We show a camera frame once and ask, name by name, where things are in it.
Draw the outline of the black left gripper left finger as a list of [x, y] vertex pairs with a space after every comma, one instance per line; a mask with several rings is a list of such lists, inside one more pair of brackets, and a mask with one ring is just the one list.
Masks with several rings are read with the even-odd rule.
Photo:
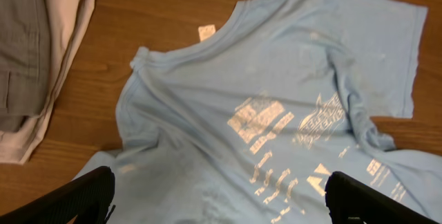
[[98, 167], [23, 207], [1, 216], [2, 223], [106, 224], [115, 210], [115, 174]]

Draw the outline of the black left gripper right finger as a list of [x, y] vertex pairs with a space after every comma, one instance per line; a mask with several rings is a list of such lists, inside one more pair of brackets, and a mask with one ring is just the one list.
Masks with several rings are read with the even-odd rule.
[[333, 224], [436, 224], [341, 171], [327, 180], [325, 204]]

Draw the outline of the light blue printed t-shirt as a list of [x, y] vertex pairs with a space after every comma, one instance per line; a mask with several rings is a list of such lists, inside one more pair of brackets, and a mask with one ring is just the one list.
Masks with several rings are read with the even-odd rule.
[[435, 221], [441, 158], [398, 150], [372, 116], [410, 118], [427, 8], [247, 0], [205, 41], [139, 48], [116, 106], [111, 223], [329, 223], [342, 171]]

